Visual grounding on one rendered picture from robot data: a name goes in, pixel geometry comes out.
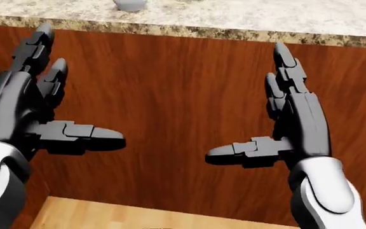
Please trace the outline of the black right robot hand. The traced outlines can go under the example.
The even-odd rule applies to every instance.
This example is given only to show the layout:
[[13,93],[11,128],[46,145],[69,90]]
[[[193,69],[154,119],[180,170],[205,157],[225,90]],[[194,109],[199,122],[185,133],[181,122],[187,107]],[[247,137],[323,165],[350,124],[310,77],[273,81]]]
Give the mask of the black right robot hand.
[[273,59],[276,72],[267,73],[264,82],[266,110],[274,120],[272,136],[214,148],[206,163],[251,169],[283,160],[293,167],[305,158],[331,155],[327,120],[317,95],[305,84],[301,63],[281,42],[274,45]]

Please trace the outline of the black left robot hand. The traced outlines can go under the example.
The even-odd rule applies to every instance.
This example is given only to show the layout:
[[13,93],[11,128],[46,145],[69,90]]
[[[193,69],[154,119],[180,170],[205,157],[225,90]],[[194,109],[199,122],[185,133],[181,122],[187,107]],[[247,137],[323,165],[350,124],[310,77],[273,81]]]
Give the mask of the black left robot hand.
[[83,155],[124,148],[126,140],[118,131],[55,119],[68,67],[65,59],[57,59],[41,74],[50,61],[54,37],[50,24],[40,24],[17,46],[10,68],[0,72],[0,142],[14,146],[27,160],[41,149]]

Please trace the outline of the wooden counter cabinet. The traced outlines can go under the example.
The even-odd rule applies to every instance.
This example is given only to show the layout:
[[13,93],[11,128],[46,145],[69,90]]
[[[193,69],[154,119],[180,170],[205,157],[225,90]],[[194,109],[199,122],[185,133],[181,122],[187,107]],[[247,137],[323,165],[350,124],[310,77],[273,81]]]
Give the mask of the wooden counter cabinet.
[[[366,219],[366,48],[289,45],[329,124],[332,153]],[[273,44],[56,30],[51,59],[69,66],[58,120],[122,132],[127,147],[31,161],[28,229],[47,196],[294,225],[288,169],[205,163],[208,150],[271,135],[264,77]]]

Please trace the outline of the grey bowl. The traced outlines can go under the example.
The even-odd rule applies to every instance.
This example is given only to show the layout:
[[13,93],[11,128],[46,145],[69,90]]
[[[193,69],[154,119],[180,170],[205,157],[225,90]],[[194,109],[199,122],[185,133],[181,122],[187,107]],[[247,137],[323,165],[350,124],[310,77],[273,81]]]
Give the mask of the grey bowl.
[[120,11],[136,12],[145,9],[147,0],[112,0]]

